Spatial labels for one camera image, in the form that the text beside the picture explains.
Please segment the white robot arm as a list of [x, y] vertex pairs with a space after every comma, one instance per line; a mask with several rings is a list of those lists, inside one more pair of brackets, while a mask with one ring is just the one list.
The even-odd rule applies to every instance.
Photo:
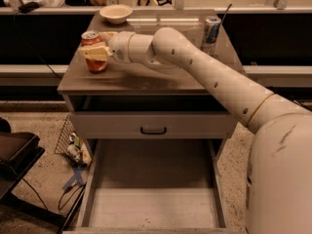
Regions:
[[172, 65], [194, 77], [254, 134], [247, 172], [247, 234], [312, 234], [312, 112], [195, 47], [170, 27], [153, 35], [103, 32], [86, 59]]

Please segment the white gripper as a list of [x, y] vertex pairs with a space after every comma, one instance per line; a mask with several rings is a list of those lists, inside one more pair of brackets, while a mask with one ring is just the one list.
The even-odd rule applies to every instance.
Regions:
[[132, 31], [122, 31], [119, 33], [116, 31], [101, 31], [99, 36], [103, 42], [109, 45], [109, 48], [105, 45], [84, 46], [79, 48], [79, 53], [85, 59], [108, 61], [113, 56], [118, 62], [131, 63], [129, 45], [134, 35]]

